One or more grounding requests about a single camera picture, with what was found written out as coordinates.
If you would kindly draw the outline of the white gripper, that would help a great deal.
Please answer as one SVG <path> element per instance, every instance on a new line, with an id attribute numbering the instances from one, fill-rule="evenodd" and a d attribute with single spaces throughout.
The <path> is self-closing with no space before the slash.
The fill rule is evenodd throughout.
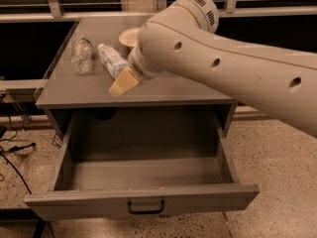
<path id="1" fill-rule="evenodd" d="M 152 79 L 160 75 L 159 71 L 146 61 L 138 47 L 132 48 L 128 56 L 130 67 L 125 67 L 109 89 L 113 96 L 119 96 L 137 86 L 140 81 Z"/>

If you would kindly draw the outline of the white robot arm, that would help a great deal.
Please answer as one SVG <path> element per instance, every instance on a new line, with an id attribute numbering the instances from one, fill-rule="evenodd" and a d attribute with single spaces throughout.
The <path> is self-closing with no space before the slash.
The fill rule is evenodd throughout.
<path id="1" fill-rule="evenodd" d="M 110 92 L 168 71 L 317 137 L 317 55 L 223 38 L 218 24 L 212 0 L 176 0 L 143 24 Z"/>

